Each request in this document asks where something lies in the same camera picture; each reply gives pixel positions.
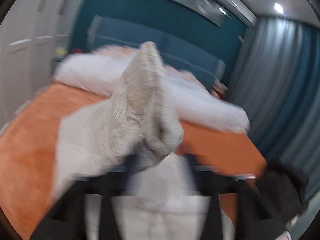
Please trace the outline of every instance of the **teal wall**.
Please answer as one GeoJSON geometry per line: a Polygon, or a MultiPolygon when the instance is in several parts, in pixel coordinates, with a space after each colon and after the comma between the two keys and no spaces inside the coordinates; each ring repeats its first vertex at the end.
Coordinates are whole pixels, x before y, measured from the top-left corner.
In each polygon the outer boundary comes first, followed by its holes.
{"type": "Polygon", "coordinates": [[[225,17],[222,28],[194,11],[169,0],[85,0],[75,27],[72,48],[86,50],[86,31],[94,15],[137,22],[173,34],[226,63],[228,81],[246,26],[233,14],[225,17]]]}

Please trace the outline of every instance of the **curtain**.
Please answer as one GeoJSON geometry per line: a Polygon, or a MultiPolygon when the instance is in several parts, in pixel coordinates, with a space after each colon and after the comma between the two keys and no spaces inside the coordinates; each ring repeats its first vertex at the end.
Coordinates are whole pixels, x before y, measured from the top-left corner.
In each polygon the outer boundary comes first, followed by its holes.
{"type": "Polygon", "coordinates": [[[320,30],[264,17],[240,51],[227,98],[247,112],[248,136],[266,160],[309,175],[307,199],[320,188],[319,83],[320,30]]]}

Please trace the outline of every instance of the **cabinet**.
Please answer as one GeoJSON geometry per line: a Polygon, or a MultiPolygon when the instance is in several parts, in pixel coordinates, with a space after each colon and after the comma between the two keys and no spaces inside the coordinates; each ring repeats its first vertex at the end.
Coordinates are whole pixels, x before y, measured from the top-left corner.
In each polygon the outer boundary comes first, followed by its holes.
{"type": "Polygon", "coordinates": [[[0,127],[50,82],[83,0],[16,0],[0,25],[0,127]]]}

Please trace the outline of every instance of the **pillow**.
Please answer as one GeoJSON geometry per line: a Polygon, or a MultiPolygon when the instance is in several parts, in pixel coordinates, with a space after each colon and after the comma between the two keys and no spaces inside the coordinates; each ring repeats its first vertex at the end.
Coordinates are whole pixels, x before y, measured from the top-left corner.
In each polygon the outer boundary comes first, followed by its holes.
{"type": "Polygon", "coordinates": [[[165,79],[169,84],[175,84],[177,86],[183,87],[186,90],[190,90],[190,93],[193,91],[203,92],[203,88],[194,82],[188,82],[184,80],[181,76],[177,76],[172,73],[165,73],[165,79]]]}
{"type": "Polygon", "coordinates": [[[134,55],[115,59],[94,54],[72,54],[60,63],[54,80],[110,97],[134,55]]]}
{"type": "Polygon", "coordinates": [[[199,80],[197,80],[197,78],[190,71],[187,71],[187,70],[176,70],[174,67],[172,67],[170,65],[164,65],[164,68],[166,69],[166,72],[168,74],[170,74],[169,76],[175,75],[175,76],[181,77],[185,81],[187,81],[189,83],[197,84],[199,87],[201,87],[202,89],[207,91],[206,88],[204,87],[204,85],[201,84],[201,82],[199,80]]]}
{"type": "Polygon", "coordinates": [[[250,122],[241,107],[217,99],[203,89],[187,87],[182,82],[173,82],[173,79],[167,81],[172,103],[180,119],[218,131],[249,131],[250,122]]]}
{"type": "Polygon", "coordinates": [[[128,46],[119,46],[119,45],[104,45],[97,50],[93,50],[92,53],[94,55],[99,55],[99,56],[109,56],[112,58],[124,58],[130,55],[135,55],[137,54],[138,49],[136,48],[131,48],[128,46]]]}

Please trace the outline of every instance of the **ceiling light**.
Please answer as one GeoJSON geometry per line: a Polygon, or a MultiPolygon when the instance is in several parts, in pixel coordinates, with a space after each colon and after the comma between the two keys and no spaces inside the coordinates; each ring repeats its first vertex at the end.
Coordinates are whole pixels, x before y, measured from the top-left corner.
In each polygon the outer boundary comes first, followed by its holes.
{"type": "MultiPolygon", "coordinates": [[[[232,1],[232,3],[233,3],[235,6],[237,6],[234,1],[232,1]]],[[[239,6],[237,6],[237,7],[239,8],[239,6]]]]}
{"type": "Polygon", "coordinates": [[[283,13],[283,8],[282,8],[282,6],[280,4],[275,3],[275,9],[276,9],[277,12],[283,13]]]}
{"type": "Polygon", "coordinates": [[[225,12],[221,7],[219,7],[219,10],[220,10],[223,14],[226,14],[226,12],[225,12]]]}

